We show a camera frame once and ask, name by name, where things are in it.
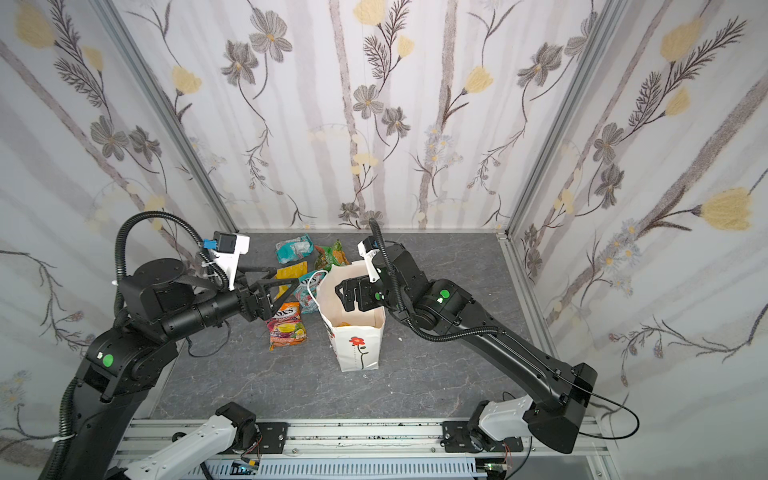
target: white paper bag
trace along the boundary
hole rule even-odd
[[[335,290],[342,280],[362,275],[368,275],[364,260],[352,262],[352,265],[334,265],[317,287],[315,302],[342,372],[379,368],[379,350],[386,319],[384,307],[367,312],[357,309],[346,312]]]

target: snack bag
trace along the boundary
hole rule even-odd
[[[330,247],[320,247],[315,245],[315,250],[317,250],[317,253],[319,254],[315,261],[315,270],[331,270],[332,265],[349,265],[349,260],[346,259],[346,255],[344,255],[344,250],[342,249],[339,240]]]
[[[306,329],[301,323],[300,311],[298,302],[286,302],[266,323],[270,329],[270,351],[276,346],[298,345],[306,340]]]
[[[317,287],[327,273],[325,270],[315,270],[299,278],[299,288],[296,289],[293,295],[299,300],[302,312],[314,313],[319,311],[317,303],[315,303],[315,300],[312,300],[312,295],[317,295]]]
[[[313,244],[309,235],[302,235],[301,237],[277,243],[275,245],[277,261],[288,263],[300,260],[312,253],[312,247]]]
[[[275,278],[299,278],[304,273],[306,273],[306,262],[297,263],[296,265],[291,266],[284,266],[283,268],[277,269],[277,275],[275,275]],[[286,290],[288,290],[288,285],[280,285],[280,290],[277,291],[277,296],[283,295],[283,292]]]

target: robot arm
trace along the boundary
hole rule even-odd
[[[345,310],[354,310],[355,302],[362,311],[384,306],[424,339],[460,339],[527,392],[524,399],[478,406],[475,424],[469,426],[475,428],[476,447],[533,435],[558,452],[571,453],[597,373],[584,363],[571,366],[537,349],[453,281],[427,280],[403,245],[386,247],[386,259],[377,230],[375,226],[374,235],[359,245],[369,275],[336,288]]]

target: floral wallpaper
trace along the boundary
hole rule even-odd
[[[87,3],[0,12],[0,468],[36,478],[61,394],[112,324],[120,225],[143,210],[178,214],[201,234],[217,222]],[[158,257],[195,268],[194,251],[156,220],[131,232],[128,268]]]
[[[631,2],[512,235],[622,478],[764,476],[766,17]]]
[[[506,228],[602,2],[117,0],[243,228]]]

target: fox's candy bag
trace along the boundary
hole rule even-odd
[[[270,329],[270,351],[276,346],[298,345],[306,340],[306,329],[301,323],[300,311],[298,302],[286,302],[266,323]]]

